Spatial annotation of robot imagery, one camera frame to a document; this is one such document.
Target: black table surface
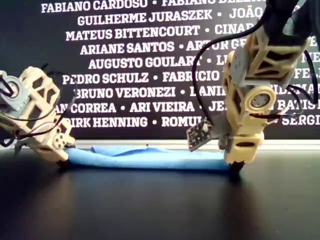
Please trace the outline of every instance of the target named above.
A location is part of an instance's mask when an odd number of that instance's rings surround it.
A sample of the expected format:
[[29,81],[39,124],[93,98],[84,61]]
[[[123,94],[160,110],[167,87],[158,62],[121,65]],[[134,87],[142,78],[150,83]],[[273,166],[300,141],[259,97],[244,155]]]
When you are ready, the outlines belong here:
[[320,239],[320,151],[260,151],[238,179],[1,155],[1,240]]

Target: circuit board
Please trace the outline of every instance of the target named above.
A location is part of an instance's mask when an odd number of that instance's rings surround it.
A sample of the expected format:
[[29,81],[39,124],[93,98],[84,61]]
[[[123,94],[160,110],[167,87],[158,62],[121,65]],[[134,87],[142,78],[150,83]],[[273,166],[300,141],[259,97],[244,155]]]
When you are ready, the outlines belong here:
[[186,131],[190,152],[197,150],[212,140],[210,135],[210,126],[210,122],[207,119],[204,119]]

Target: blue fabric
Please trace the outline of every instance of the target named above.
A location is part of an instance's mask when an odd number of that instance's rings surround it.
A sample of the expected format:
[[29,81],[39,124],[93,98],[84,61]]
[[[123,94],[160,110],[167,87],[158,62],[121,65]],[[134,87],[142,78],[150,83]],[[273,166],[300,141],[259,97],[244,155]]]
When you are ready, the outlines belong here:
[[152,147],[93,146],[90,150],[68,148],[71,164],[102,168],[217,170],[227,171],[223,152],[189,152]]

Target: black banner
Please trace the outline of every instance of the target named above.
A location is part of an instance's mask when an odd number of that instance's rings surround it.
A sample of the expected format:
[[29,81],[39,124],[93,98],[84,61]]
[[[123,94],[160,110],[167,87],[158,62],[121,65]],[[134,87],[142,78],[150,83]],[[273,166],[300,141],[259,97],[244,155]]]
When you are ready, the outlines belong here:
[[[19,76],[48,63],[63,89],[62,113],[78,82],[68,115],[77,139],[185,139],[204,117],[192,87],[191,68],[203,44],[251,28],[265,0],[10,0],[1,4],[1,69]],[[213,115],[225,109],[222,70],[244,39],[219,43],[200,60],[197,78]],[[320,75],[316,39],[309,48]],[[313,92],[302,56],[291,81]],[[274,110],[298,105],[279,86]],[[282,119],[266,139],[317,139],[319,107],[300,94],[304,115]]]

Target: black wire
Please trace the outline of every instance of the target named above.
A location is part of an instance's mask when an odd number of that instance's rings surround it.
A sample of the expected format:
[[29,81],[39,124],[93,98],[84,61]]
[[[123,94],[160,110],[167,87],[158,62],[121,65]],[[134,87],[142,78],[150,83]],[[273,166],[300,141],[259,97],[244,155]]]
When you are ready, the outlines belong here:
[[297,118],[298,116],[302,115],[304,113],[304,109],[302,106],[302,103],[300,102],[299,96],[295,93],[295,91],[288,85],[285,88],[288,92],[290,92],[294,99],[297,101],[298,104],[298,110],[300,110],[300,112],[298,113],[290,113],[290,114],[278,114],[278,113],[274,113],[274,114],[250,114],[250,116],[255,117],[257,119],[280,119],[280,118]]
[[315,71],[315,66],[314,66],[314,63],[312,62],[311,56],[307,50],[304,51],[304,55],[305,55],[306,61],[309,65],[309,69],[310,69],[311,81],[312,81],[312,85],[313,85],[313,98],[310,96],[310,94],[306,90],[304,90],[301,87],[291,85],[291,84],[289,84],[288,86],[290,86],[292,89],[298,90],[303,95],[305,95],[305,97],[312,104],[317,105],[319,103],[319,89],[318,89],[318,79],[317,79],[317,75],[316,75],[316,71]]
[[197,72],[197,64],[199,59],[201,58],[202,54],[204,54],[204,52],[210,48],[212,45],[224,42],[224,41],[229,41],[229,40],[233,40],[233,39],[239,39],[239,38],[243,38],[245,36],[248,36],[252,33],[254,33],[255,31],[257,31],[265,22],[265,20],[267,20],[270,17],[270,12],[265,10],[262,17],[258,20],[258,22],[250,29],[245,30],[244,32],[240,32],[240,33],[236,33],[236,34],[232,34],[232,35],[227,35],[227,36],[221,36],[218,37],[210,42],[208,42],[207,44],[205,44],[200,51],[196,54],[194,61],[193,61],[193,65],[192,65],[192,70],[191,70],[191,74],[192,74],[192,84],[193,84],[193,88],[194,88],[194,92],[195,92],[195,96],[202,108],[202,111],[204,113],[204,115],[206,116],[207,120],[214,126],[214,122],[207,110],[207,108],[205,107],[201,96],[200,96],[200,92],[199,92],[199,88],[198,88],[198,84],[197,84],[197,76],[196,76],[196,72]]
[[[68,75],[70,76],[69,74],[66,74],[64,72],[61,72],[61,71],[50,71],[47,73],[47,76],[52,76],[52,75]],[[77,81],[75,81],[75,89],[73,90],[74,91],[74,96],[72,98],[72,100],[69,102],[69,104],[67,105],[66,109],[63,111],[63,113],[60,115],[59,119],[55,122],[54,126],[46,131],[41,131],[41,132],[36,132],[36,133],[27,133],[27,134],[24,134],[24,135],[17,135],[17,139],[18,140],[21,140],[21,139],[25,139],[25,138],[31,138],[31,137],[35,137],[35,136],[39,136],[39,135],[43,135],[43,134],[47,134],[49,132],[51,132],[53,129],[55,129],[56,126],[59,125],[59,123],[62,121],[62,119],[67,115],[67,113],[70,111],[72,105],[75,103],[76,99],[77,99],[77,91],[78,91],[78,85],[77,85]]]
[[11,97],[14,94],[13,89],[11,88],[11,86],[4,80],[4,78],[2,76],[0,76],[0,83],[3,83],[3,85],[6,87],[6,89],[9,91],[4,91],[3,89],[0,88],[0,94],[3,94],[7,97]]
[[[68,75],[68,76],[70,76],[69,74],[63,73],[61,71],[50,71],[46,75],[48,77],[50,77],[50,76],[55,75],[55,74],[56,75]],[[77,90],[78,90],[78,86],[77,86],[77,81],[76,81],[76,83],[75,83],[75,94],[77,93]],[[47,112],[45,115],[41,116],[41,117],[37,117],[37,118],[15,118],[15,117],[11,117],[11,116],[8,116],[6,114],[3,114],[3,113],[2,114],[5,115],[8,119],[11,119],[11,120],[14,120],[14,121],[20,121],[20,122],[35,122],[35,121],[38,121],[38,120],[45,119],[46,117],[48,117],[56,109],[57,105],[60,102],[61,92],[62,91],[63,91],[63,88],[60,89],[59,96],[57,97],[57,100],[53,104],[53,107],[51,108],[51,110],[49,112]]]
[[[266,8],[266,10],[264,11],[262,17],[259,19],[259,21],[250,29],[244,31],[244,32],[240,32],[237,34],[232,34],[232,35],[228,35],[228,36],[222,36],[222,37],[218,37],[210,42],[208,42],[207,44],[205,44],[202,49],[197,53],[197,55],[194,58],[193,61],[193,65],[192,65],[192,70],[191,70],[191,74],[192,74],[192,84],[193,84],[193,88],[194,88],[194,92],[196,95],[196,98],[201,106],[201,109],[205,115],[205,117],[207,118],[207,120],[214,126],[214,122],[207,110],[207,108],[204,106],[204,103],[201,99],[200,96],[200,92],[199,92],[199,88],[198,88],[198,84],[197,84],[197,76],[196,76],[196,71],[197,71],[197,63],[199,61],[199,59],[201,58],[202,54],[212,45],[218,44],[220,42],[224,42],[224,41],[228,41],[228,40],[232,40],[232,39],[239,39],[239,38],[243,38],[247,35],[252,34],[253,32],[255,32],[256,30],[258,30],[263,24],[264,22],[270,17],[270,12],[267,11],[268,8]],[[303,93],[313,104],[318,104],[318,99],[319,99],[319,92],[318,92],[318,80],[317,80],[317,75],[315,73],[315,68],[312,62],[312,59],[308,53],[307,50],[304,51],[304,54],[306,56],[306,60],[308,62],[308,65],[310,67],[310,72],[311,72],[311,80],[312,80],[312,84],[313,84],[313,88],[314,88],[314,92],[313,92],[313,99],[311,98],[311,96],[302,88],[297,87],[297,86],[293,86],[293,85],[288,85],[286,90],[289,91],[293,97],[297,100],[297,104],[298,107],[300,109],[300,112],[298,113],[292,113],[292,114],[268,114],[268,115],[263,115],[263,114],[251,114],[251,116],[255,117],[255,118],[260,118],[260,119],[280,119],[280,118],[296,118],[299,115],[302,115],[304,113],[302,104],[300,102],[300,99],[298,97],[298,95],[293,91],[293,89],[295,90],[299,90],[301,93]]]

